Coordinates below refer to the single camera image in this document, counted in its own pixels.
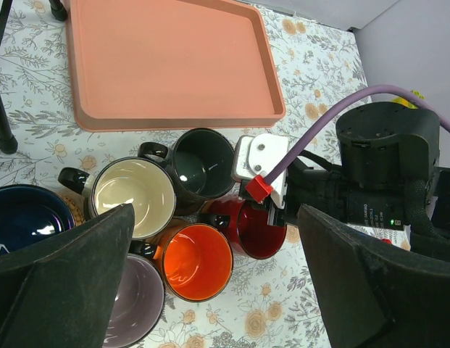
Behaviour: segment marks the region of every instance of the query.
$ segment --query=red cable connector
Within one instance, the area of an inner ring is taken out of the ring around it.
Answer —
[[[257,203],[262,203],[271,194],[273,187],[266,184],[261,175],[257,175],[247,184],[246,190]]]

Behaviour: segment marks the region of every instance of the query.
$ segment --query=pink tray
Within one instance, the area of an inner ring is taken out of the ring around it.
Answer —
[[[270,127],[286,108],[262,17],[230,0],[67,0],[89,131]]]

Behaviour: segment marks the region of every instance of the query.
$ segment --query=table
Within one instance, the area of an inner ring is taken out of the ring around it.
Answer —
[[[243,134],[270,132],[293,144],[327,108],[366,86],[352,33],[259,7],[287,106],[273,128],[222,129],[236,144]],[[64,25],[49,4],[14,3],[0,51],[0,91],[19,151],[0,152],[0,186],[30,183],[81,198],[57,183],[63,167],[97,174],[111,161],[136,155],[143,141],[172,144],[184,130],[87,133],[72,115]],[[355,106],[369,102],[369,99]],[[340,162],[334,124],[307,148]],[[360,228],[407,248],[404,233]],[[296,228],[272,258],[235,256],[233,277],[211,301],[192,304],[167,296],[162,319],[137,348],[329,347]]]

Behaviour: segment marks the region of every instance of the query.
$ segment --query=red mug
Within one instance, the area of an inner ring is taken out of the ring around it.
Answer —
[[[268,225],[267,211],[235,194],[207,202],[199,220],[223,233],[238,254],[257,260],[276,254],[286,237],[286,227]]]

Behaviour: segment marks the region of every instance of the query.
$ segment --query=cream mug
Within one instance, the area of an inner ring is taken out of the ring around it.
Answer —
[[[66,167],[58,181],[87,199],[90,218],[119,204],[131,203],[135,210],[133,239],[155,236],[175,211],[172,181],[150,159],[125,157],[110,163],[98,175]]]

